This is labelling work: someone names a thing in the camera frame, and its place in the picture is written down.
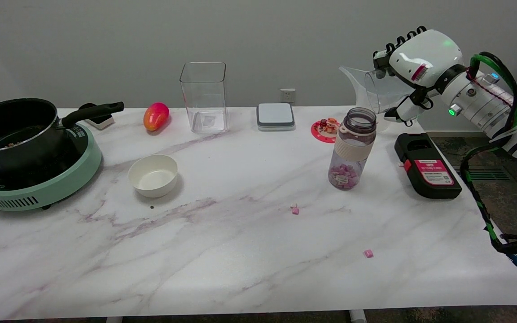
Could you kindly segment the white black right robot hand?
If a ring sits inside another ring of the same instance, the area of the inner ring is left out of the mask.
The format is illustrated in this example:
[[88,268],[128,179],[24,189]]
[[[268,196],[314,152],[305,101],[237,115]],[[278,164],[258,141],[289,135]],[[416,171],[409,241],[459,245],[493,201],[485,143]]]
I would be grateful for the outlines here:
[[411,88],[396,106],[385,109],[384,119],[411,126],[434,106],[431,92],[443,94],[448,84],[466,72],[462,51],[447,35],[419,26],[373,53],[376,76],[395,76]]

